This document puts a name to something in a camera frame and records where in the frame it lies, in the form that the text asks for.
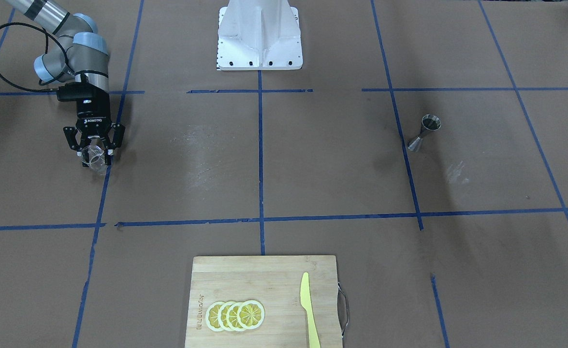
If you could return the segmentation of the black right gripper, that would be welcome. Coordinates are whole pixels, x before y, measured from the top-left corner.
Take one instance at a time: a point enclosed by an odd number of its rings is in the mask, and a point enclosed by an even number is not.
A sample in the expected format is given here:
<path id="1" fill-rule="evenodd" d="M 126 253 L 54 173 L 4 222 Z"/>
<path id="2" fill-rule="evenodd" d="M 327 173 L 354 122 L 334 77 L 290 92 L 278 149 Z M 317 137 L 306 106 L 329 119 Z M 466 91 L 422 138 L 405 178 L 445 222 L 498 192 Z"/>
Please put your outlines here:
<path id="1" fill-rule="evenodd" d="M 102 139 L 104 163 L 112 164 L 116 148 L 122 147 L 125 126 L 111 121 L 110 95 L 100 88 L 77 88 L 75 93 L 76 127 L 63 127 L 63 133 L 71 150 L 74 150 L 83 167 L 89 167 L 90 155 L 85 148 L 91 145 L 92 137 Z M 80 132 L 80 142 L 76 140 Z"/>

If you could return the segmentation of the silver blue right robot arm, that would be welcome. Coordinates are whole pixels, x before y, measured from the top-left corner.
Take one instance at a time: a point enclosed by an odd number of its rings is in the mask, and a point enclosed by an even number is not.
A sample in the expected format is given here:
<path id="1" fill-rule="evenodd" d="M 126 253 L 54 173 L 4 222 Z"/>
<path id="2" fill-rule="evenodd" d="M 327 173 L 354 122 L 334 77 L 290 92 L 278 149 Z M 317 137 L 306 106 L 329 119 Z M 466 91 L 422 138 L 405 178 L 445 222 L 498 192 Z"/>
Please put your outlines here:
<path id="1" fill-rule="evenodd" d="M 109 49 L 96 22 L 82 13 L 70 13 L 53 0 L 11 0 L 9 4 L 32 20 L 30 28 L 43 33 L 53 47 L 34 60 L 39 92 L 50 92 L 59 102 L 76 104 L 75 126 L 63 128 L 71 150 L 83 167 L 100 161 L 109 167 L 123 142 L 125 126 L 111 119 Z"/>

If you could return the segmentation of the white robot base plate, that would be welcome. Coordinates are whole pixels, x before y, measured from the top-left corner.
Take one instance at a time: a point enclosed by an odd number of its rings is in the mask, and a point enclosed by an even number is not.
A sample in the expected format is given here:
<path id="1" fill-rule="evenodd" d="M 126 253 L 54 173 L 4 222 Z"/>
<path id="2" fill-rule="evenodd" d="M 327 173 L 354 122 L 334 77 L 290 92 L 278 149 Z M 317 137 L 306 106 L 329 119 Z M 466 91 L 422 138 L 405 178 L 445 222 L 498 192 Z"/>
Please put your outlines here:
<path id="1" fill-rule="evenodd" d="M 287 0 L 231 0 L 219 9 L 218 20 L 218 70 L 302 68 L 299 11 Z"/>

